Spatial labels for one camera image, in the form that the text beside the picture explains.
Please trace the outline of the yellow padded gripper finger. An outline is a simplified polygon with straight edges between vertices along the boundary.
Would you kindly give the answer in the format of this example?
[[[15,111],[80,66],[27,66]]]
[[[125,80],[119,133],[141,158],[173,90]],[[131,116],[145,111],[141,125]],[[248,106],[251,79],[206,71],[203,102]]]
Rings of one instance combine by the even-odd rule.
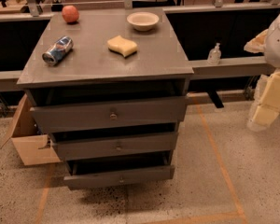
[[[247,127],[260,132],[269,128],[280,115],[280,69],[269,76],[261,75],[254,93]]]

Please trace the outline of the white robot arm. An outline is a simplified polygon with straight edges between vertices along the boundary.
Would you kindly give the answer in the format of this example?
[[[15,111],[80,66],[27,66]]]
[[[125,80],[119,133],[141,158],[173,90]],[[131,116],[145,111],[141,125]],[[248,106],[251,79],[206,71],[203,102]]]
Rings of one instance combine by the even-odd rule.
[[[249,111],[247,127],[259,132],[269,128],[280,114],[280,14],[268,29],[247,42],[244,50],[262,52],[265,62],[275,67],[271,75],[260,77]]]

